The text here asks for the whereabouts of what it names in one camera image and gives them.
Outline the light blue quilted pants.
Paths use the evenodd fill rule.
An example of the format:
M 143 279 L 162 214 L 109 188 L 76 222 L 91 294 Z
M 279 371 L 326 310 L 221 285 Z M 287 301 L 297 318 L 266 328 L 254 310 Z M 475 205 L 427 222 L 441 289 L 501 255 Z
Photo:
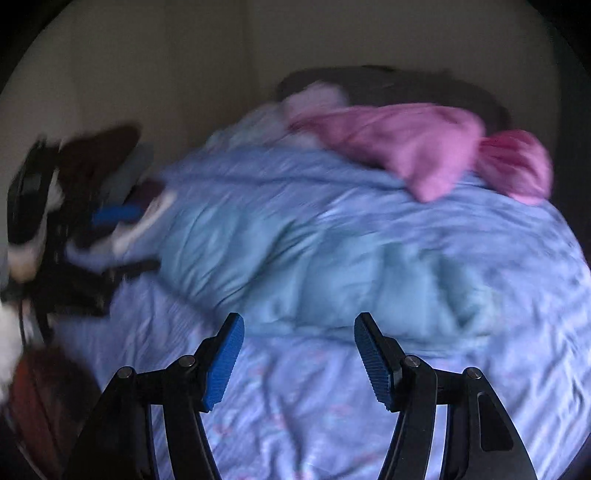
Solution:
M 160 247 L 162 279 L 216 317 L 236 312 L 250 334 L 346 336 L 367 312 L 421 350 L 489 337 L 498 306 L 467 266 L 378 233 L 265 210 L 192 203 Z

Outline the cream folded garment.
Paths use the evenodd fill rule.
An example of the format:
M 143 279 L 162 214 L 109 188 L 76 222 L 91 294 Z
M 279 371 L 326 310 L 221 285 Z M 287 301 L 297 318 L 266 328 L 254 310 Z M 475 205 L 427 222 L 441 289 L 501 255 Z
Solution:
M 109 235 L 93 242 L 89 251 L 93 254 L 112 254 L 121 257 L 136 240 L 163 216 L 173 205 L 176 197 L 177 193 L 175 191 L 164 190 L 150 201 L 137 221 L 134 223 L 119 222 Z

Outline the maroon folded garment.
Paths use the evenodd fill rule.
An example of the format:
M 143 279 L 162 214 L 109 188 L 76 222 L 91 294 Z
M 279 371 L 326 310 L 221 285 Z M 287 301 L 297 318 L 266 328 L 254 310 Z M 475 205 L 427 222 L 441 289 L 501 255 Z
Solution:
M 134 205 L 145 210 L 164 190 L 163 182 L 153 179 L 144 180 L 131 188 L 123 204 Z

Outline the grey-green folded garment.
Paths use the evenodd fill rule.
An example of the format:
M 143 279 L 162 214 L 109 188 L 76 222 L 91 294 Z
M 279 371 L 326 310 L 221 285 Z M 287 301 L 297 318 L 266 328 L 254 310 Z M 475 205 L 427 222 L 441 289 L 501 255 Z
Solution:
M 150 167 L 154 159 L 151 143 L 139 143 L 123 163 L 102 183 L 98 202 L 101 206 L 116 206 L 125 199 Z

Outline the dark brown folded garment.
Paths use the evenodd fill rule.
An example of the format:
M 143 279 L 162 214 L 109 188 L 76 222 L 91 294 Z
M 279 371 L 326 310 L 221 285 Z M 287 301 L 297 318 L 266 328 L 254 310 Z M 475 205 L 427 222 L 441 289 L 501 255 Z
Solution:
M 134 150 L 140 136 L 138 124 L 124 123 L 78 136 L 61 146 L 56 166 L 64 202 L 92 200 Z

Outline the red patterned trouser legs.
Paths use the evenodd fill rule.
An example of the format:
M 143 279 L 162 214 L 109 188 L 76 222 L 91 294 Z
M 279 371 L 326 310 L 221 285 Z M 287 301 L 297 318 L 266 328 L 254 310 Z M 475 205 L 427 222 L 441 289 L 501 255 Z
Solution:
M 29 348 L 9 389 L 8 411 L 33 465 L 59 479 L 101 390 L 95 378 L 56 347 Z

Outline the blue floral striped bedsheet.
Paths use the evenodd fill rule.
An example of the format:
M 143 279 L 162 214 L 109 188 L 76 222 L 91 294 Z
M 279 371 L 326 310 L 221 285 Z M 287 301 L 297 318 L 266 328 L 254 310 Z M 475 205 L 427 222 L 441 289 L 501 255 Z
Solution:
M 231 312 L 246 336 L 204 418 L 225 479 L 374 479 L 396 418 L 380 404 L 353 321 L 433 367 L 480 368 L 542 479 L 590 434 L 590 271 L 550 203 L 479 177 L 416 202 L 394 175 L 327 150 L 190 152 L 160 173 L 174 201 L 121 256 L 159 257 L 103 319 L 56 340 L 100 384 L 193 352 Z

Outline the light floral blanket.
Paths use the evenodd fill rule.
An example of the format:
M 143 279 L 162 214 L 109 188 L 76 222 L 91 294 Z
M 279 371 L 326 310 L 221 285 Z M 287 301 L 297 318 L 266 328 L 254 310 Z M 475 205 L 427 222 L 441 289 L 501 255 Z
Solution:
M 323 150 L 315 134 L 291 128 L 294 120 L 349 105 L 341 87 L 325 82 L 309 84 L 301 92 L 280 102 L 260 105 L 235 124 L 214 132 L 204 149 L 209 152 L 246 147 L 280 146 L 301 150 Z

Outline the pink crumpled pillow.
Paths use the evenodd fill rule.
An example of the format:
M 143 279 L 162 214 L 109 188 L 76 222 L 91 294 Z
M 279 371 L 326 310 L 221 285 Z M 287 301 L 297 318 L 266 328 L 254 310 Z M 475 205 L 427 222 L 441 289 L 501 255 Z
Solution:
M 510 130 L 484 138 L 476 173 L 497 192 L 526 205 L 548 200 L 553 166 L 544 145 L 531 133 Z

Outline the grey padded headboard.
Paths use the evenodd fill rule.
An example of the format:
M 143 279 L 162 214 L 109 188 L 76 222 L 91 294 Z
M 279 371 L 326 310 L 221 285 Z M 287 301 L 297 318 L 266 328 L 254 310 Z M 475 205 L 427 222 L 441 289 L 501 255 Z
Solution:
M 478 115 L 489 135 L 511 128 L 509 111 L 493 94 L 446 70 L 412 71 L 380 65 L 310 68 L 281 80 L 276 98 L 286 99 L 315 82 L 341 87 L 352 105 L 434 103 Z

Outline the pink duvet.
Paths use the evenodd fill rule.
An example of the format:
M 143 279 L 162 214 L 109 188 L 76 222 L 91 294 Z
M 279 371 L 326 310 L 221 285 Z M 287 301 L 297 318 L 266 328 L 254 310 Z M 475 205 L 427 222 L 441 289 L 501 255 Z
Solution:
M 422 203 L 454 189 L 486 133 L 472 112 L 426 103 L 329 109 L 298 115 L 290 127 L 353 161 L 393 173 Z

